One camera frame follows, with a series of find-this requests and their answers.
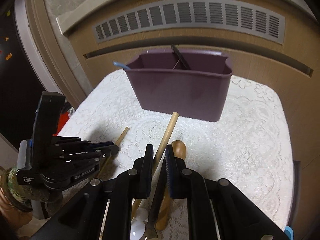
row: wooden stick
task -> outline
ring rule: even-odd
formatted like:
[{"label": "wooden stick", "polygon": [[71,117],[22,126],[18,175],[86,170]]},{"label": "wooden stick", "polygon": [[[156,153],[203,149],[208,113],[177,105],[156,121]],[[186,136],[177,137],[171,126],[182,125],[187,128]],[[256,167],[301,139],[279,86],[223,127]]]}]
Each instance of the wooden stick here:
[{"label": "wooden stick", "polygon": [[[157,169],[157,167],[158,167],[158,165],[160,163],[160,160],[162,158],[162,155],[164,153],[164,150],[167,147],[167,144],[168,144],[168,142],[170,140],[170,137],[172,135],[173,129],[174,129],[176,123],[177,123],[178,117],[179,117],[179,114],[177,112],[174,112],[172,114],[171,119],[169,121],[169,124],[167,126],[167,129],[164,132],[164,135],[162,137],[162,140],[160,142],[160,145],[158,147],[156,155],[153,158],[152,177],[155,174],[156,169]],[[132,205],[131,220],[134,218],[134,215],[136,214],[136,211],[137,211],[138,207],[140,206],[141,201],[142,201],[141,199],[135,199],[134,200],[134,203]]]},{"label": "wooden stick", "polygon": [[[122,132],[122,134],[120,134],[119,138],[117,139],[115,145],[119,146],[121,141],[123,140],[123,138],[125,137],[125,135],[127,134],[127,131],[129,130],[129,127],[127,126],[126,128],[124,128],[124,131]],[[108,158],[105,159],[99,173],[97,174],[96,178],[99,177],[99,175],[102,173],[102,171],[104,170],[104,168],[107,166],[107,164],[109,163],[109,161],[111,160],[112,156],[109,156]]]}]

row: tiled wall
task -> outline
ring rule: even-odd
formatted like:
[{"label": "tiled wall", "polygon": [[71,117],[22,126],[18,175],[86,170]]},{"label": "tiled wall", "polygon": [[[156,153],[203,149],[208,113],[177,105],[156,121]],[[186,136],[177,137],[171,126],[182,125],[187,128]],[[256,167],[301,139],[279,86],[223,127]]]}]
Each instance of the tiled wall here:
[{"label": "tiled wall", "polygon": [[92,86],[79,63],[69,40],[61,35],[58,24],[56,22],[57,16],[74,10],[83,1],[85,0],[44,0],[44,3],[47,9],[53,33],[57,39],[61,51],[84,93],[86,95],[89,95],[92,91]]}]

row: black utensil handle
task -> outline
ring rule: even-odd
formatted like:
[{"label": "black utensil handle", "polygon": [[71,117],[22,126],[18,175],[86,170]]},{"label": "black utensil handle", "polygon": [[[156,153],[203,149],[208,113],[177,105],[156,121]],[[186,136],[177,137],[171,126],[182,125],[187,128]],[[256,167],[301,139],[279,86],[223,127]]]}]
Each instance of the black utensil handle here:
[{"label": "black utensil handle", "polygon": [[186,70],[191,70],[188,62],[185,60],[185,58],[183,57],[183,55],[180,53],[180,51],[178,50],[178,48],[175,45],[171,45],[171,49],[173,50],[173,52],[178,56],[179,60],[181,61],[182,65],[184,66],[184,68]]},{"label": "black utensil handle", "polygon": [[158,214],[161,206],[161,202],[164,196],[165,186],[167,184],[167,171],[165,165],[165,158],[162,162],[161,171],[156,187],[156,192],[152,200],[149,216],[148,216],[148,224],[149,221],[154,225],[158,219]]}]

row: glove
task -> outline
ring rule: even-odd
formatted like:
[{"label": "glove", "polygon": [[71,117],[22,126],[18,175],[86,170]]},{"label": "glove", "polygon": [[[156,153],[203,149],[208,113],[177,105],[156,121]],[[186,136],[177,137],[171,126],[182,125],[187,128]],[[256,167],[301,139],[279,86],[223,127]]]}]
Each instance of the glove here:
[{"label": "glove", "polygon": [[4,171],[0,186],[6,198],[21,212],[31,212],[30,200],[45,203],[49,217],[52,217],[62,206],[62,192],[49,191],[44,185],[19,185],[16,167]]}]

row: wooden utensil head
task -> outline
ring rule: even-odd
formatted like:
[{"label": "wooden utensil head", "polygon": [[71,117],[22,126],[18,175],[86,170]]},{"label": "wooden utensil head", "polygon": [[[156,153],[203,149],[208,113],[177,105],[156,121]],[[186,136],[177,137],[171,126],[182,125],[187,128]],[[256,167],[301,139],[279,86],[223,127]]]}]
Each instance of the wooden utensil head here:
[{"label": "wooden utensil head", "polygon": [[187,148],[184,142],[180,140],[176,140],[176,141],[173,141],[171,145],[173,148],[174,156],[184,160],[187,155]]}]

